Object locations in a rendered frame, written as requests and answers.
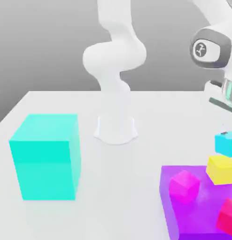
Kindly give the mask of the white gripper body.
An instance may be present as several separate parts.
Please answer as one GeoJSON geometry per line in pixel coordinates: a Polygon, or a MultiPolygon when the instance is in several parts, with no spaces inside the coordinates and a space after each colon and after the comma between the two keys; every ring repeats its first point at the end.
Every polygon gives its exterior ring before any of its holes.
{"type": "Polygon", "coordinates": [[[209,102],[214,106],[213,108],[221,121],[232,121],[232,107],[213,97],[209,98],[209,102]]]}

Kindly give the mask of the small cyan cube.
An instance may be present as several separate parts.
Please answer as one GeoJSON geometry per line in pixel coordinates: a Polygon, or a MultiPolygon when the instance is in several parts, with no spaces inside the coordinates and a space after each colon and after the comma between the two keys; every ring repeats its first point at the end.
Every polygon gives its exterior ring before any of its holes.
{"type": "Polygon", "coordinates": [[[232,131],[215,135],[215,152],[232,158],[232,131]]]}

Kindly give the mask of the small yellow cube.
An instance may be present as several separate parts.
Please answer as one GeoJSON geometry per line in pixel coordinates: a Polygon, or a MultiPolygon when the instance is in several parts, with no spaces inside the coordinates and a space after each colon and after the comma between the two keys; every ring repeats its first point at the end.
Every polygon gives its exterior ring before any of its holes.
{"type": "Polygon", "coordinates": [[[214,185],[232,184],[232,158],[224,155],[209,156],[206,173],[214,185]]]}

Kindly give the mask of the small magenta cube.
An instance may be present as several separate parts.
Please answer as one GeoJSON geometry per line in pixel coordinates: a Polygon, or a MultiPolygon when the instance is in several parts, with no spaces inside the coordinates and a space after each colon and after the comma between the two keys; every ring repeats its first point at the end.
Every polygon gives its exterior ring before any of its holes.
{"type": "Polygon", "coordinates": [[[182,170],[170,179],[169,194],[183,204],[193,201],[199,193],[200,179],[182,170]]]}

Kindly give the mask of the small red cube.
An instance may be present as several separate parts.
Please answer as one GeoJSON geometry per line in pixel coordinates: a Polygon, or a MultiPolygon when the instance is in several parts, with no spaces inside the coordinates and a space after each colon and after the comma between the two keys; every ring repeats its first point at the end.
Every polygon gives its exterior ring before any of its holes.
{"type": "Polygon", "coordinates": [[[225,199],[218,214],[216,227],[232,236],[232,199],[225,199]]]}

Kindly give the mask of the large purple box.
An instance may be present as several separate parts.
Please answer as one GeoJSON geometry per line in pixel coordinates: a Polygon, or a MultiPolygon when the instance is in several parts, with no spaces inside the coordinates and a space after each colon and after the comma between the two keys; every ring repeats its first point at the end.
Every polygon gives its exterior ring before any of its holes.
{"type": "Polygon", "coordinates": [[[232,184],[214,185],[204,165],[163,165],[159,184],[170,240],[232,240],[217,229],[219,211],[226,198],[232,199],[232,184]],[[169,194],[171,178],[186,170],[200,179],[197,198],[183,204],[169,194]]]}

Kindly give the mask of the large turquoise box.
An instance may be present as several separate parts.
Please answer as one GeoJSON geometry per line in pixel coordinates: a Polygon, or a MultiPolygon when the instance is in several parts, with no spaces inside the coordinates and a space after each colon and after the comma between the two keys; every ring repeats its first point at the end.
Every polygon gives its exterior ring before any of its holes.
{"type": "Polygon", "coordinates": [[[77,114],[29,114],[9,146],[23,200],[75,200],[81,174],[77,114]]]}

